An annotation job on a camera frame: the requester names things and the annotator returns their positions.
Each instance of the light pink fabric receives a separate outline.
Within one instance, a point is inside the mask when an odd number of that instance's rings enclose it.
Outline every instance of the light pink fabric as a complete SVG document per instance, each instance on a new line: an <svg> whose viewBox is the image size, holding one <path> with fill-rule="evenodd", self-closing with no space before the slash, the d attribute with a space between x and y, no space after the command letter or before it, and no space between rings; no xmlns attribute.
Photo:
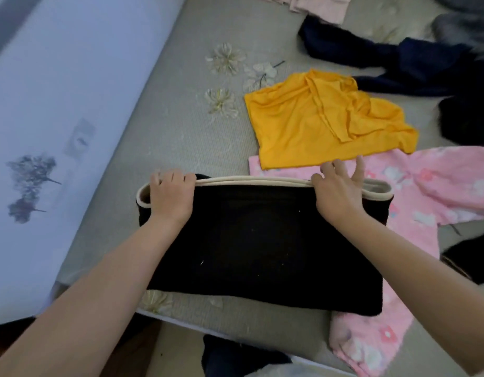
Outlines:
<svg viewBox="0 0 484 377"><path fill-rule="evenodd" d="M441 147L411 155L396 149L366 156L365 162L367 178L387 181L394 189L387 227L435 258L439 225L484 219L484 147ZM355 161L346 164L352 174ZM302 179L319 173L318 166L262 171L257 156L249 158L249 169L253 176ZM359 376L378 377L394 359L412 321L384 281L382 313L372 318L333 313L329 343Z"/></svg>
<svg viewBox="0 0 484 377"><path fill-rule="evenodd" d="M350 0L270 0L288 4L292 12L308 12L330 24L342 24Z"/></svg>

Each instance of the yellow shirt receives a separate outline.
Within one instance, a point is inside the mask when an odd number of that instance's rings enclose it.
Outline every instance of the yellow shirt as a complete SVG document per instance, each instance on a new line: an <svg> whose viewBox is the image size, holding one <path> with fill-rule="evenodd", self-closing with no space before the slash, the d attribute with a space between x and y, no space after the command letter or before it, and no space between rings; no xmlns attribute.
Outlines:
<svg viewBox="0 0 484 377"><path fill-rule="evenodd" d="M390 101L359 91L352 77L310 70L245 95L262 169L319 165L400 148L418 131Z"/></svg>

